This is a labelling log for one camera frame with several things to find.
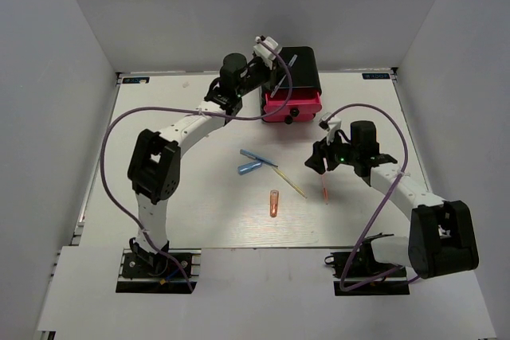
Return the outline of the orange highlighter pen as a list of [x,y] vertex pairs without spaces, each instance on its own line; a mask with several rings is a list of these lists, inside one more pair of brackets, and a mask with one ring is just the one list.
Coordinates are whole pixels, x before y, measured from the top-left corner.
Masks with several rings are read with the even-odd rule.
[[324,173],[321,175],[321,185],[322,185],[322,191],[324,196],[324,203],[325,205],[329,204],[329,196],[328,196],[328,186],[326,182],[326,175],[327,173]]

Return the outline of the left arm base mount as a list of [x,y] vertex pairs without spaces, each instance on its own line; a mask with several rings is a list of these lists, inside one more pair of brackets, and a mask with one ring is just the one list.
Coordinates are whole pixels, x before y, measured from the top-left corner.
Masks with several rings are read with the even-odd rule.
[[[180,263],[192,288],[198,282],[201,254],[199,249],[179,249],[171,255]],[[171,260],[152,268],[131,250],[124,249],[116,282],[116,293],[188,295],[192,293],[179,267]]]

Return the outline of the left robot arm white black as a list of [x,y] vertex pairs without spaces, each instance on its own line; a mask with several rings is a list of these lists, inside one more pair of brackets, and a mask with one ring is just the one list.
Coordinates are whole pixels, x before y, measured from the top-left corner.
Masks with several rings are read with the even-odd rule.
[[139,133],[127,171],[138,205],[142,227],[130,240],[131,250],[150,275],[167,270],[169,248],[167,200],[177,190],[182,156],[208,134],[224,127],[242,108],[242,97],[276,78],[278,56],[254,54],[251,61],[240,53],[224,57],[199,106],[160,131]]

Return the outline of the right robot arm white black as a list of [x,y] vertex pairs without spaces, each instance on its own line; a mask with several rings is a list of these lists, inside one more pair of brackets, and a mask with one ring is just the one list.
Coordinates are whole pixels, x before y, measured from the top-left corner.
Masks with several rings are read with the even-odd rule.
[[381,153],[376,126],[360,120],[347,138],[341,122],[320,122],[326,135],[312,146],[306,167],[318,174],[350,166],[368,186],[393,203],[410,222],[408,236],[377,234],[363,239],[354,265],[376,276],[395,266],[413,268],[423,279],[471,271],[479,254],[469,207],[447,201],[405,174],[395,158]]

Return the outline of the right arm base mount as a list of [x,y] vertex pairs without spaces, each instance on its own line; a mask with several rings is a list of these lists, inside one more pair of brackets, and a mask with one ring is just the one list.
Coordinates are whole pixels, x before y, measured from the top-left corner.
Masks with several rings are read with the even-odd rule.
[[[352,291],[343,291],[340,287],[340,280],[350,253],[350,251],[331,252],[324,258],[324,264],[333,271],[335,296],[392,296],[408,295],[410,293],[405,268],[398,268],[391,275],[379,277]],[[344,287],[348,288],[356,283],[363,282],[365,279],[387,272],[393,267],[393,264],[376,263],[372,255],[362,255],[360,251],[357,251],[347,271]]]

